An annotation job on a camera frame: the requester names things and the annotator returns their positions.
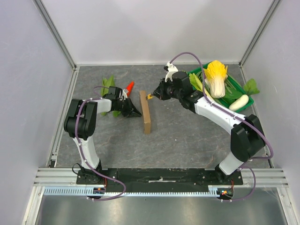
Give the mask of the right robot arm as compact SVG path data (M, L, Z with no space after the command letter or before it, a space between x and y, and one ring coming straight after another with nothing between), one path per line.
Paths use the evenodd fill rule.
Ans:
M207 100L202 91L192 86L186 72L161 79L152 95L160 100L177 99L184 108L208 118L230 134L231 152L216 166L214 177L219 184L229 182L232 173L265 146L262 126L255 115L244 116Z

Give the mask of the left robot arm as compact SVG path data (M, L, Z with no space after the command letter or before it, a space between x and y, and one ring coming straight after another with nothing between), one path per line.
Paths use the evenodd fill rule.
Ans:
M73 98L64 120L64 130L79 150L81 171L89 170L86 178L92 184L99 184L103 179L101 162L93 141L98 114L117 111L125 118L142 116L123 89L110 86L107 90L99 98Z

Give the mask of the brown cardboard express box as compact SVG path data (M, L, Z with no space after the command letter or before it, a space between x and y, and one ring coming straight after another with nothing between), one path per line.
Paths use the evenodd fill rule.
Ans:
M148 100L146 96L146 91L140 90L139 96L140 96L140 103L142 108L144 133L148 135L151 133L151 119L150 119L150 110L149 110Z

